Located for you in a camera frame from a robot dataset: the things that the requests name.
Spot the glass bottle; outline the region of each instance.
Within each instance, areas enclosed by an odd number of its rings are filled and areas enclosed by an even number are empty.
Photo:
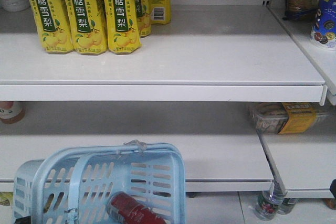
[[[274,181],[270,191],[262,191],[255,205],[255,214],[261,220],[271,220],[277,214],[279,206],[284,200],[279,183]]]
[[[298,200],[299,199],[295,199],[295,198],[285,198],[282,204],[279,206],[278,213],[281,215],[289,214],[290,212],[292,212]]]

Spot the shelf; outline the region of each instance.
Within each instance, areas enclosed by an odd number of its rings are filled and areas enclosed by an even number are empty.
[[[261,134],[270,165],[288,198],[332,198],[336,116],[302,134]]]
[[[269,189],[272,174],[245,104],[225,102],[26,102],[0,125],[0,191],[31,159],[72,146],[167,142],[182,153],[188,191]]]
[[[324,79],[266,7],[172,9],[124,56],[49,55],[31,10],[0,10],[0,100],[324,101]]]
[[[333,105],[336,105],[336,54],[334,51],[324,50],[315,46],[310,41],[313,22],[293,22],[282,20],[285,11],[283,9],[272,9],[290,37],[307,56],[318,72],[326,80],[328,87],[327,97]]]

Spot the blue can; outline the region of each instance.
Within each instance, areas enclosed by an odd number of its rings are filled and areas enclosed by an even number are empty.
[[[336,0],[319,0],[310,38],[321,48],[336,50]]]

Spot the plastic shopping basket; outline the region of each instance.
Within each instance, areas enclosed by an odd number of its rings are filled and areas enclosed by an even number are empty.
[[[106,211],[124,191],[167,224],[185,224],[182,157],[171,144],[68,148],[17,171],[13,218],[32,224],[117,223]]]

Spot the barcode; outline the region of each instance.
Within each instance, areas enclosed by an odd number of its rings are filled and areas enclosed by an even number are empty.
[[[153,20],[165,20],[164,7],[156,7],[153,9]]]

